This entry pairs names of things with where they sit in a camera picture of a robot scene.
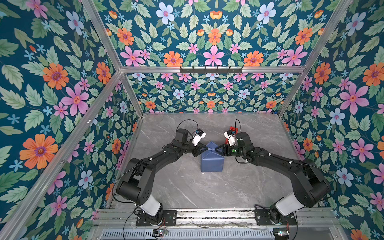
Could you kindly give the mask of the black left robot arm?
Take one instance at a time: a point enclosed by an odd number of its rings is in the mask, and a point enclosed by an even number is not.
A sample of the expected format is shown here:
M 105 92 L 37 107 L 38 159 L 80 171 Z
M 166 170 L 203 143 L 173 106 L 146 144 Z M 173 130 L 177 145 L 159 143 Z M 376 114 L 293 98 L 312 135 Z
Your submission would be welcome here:
M 194 135 L 186 129 L 177 129 L 174 139 L 158 153 L 143 159 L 129 160 L 125 172 L 116 184 L 116 193 L 125 200 L 136 204 L 145 214 L 156 217 L 162 204 L 152 195 L 155 175 L 158 171 L 179 160 L 184 154 L 198 157 L 208 150 L 201 143 L 206 132 L 197 129 Z

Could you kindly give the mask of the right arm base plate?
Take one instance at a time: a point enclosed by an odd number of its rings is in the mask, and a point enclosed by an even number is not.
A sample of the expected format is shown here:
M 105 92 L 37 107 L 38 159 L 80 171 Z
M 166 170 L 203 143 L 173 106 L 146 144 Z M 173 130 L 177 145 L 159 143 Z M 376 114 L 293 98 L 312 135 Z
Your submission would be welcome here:
M 255 209 L 255 219 L 259 226 L 295 226 L 297 219 L 293 213 L 283 216 L 277 210 Z

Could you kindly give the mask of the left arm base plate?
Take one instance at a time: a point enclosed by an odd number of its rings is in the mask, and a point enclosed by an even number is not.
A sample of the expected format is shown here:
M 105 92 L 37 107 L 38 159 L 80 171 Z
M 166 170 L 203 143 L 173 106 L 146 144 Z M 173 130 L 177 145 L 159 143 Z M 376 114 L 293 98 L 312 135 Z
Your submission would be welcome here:
M 165 225 L 166 227 L 174 227 L 177 221 L 176 210 L 162 210 L 159 211 L 155 216 L 140 211 L 137 216 L 136 226 L 137 227 L 159 227 Z

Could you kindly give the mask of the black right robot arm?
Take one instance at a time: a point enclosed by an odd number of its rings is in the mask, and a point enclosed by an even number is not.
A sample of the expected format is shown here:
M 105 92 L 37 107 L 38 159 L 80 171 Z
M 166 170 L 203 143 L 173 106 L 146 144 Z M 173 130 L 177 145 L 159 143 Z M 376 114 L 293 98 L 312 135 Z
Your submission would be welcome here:
M 233 144 L 220 145 L 215 151 L 224 157 L 240 157 L 245 164 L 265 167 L 290 179 L 293 191 L 272 204 L 269 210 L 275 225 L 283 223 L 297 210 L 315 206 L 331 191 L 323 171 L 313 161 L 289 159 L 255 147 L 246 132 L 238 133 Z

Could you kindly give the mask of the light blue wrapping paper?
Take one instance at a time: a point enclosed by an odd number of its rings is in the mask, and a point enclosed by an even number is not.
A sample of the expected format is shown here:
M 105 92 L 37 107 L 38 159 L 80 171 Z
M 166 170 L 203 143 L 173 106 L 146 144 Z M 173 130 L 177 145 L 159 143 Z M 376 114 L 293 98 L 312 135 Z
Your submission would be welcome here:
M 215 151 L 218 145 L 214 142 L 207 144 L 207 150 L 201 154 L 201 172 L 222 172 L 225 157 Z

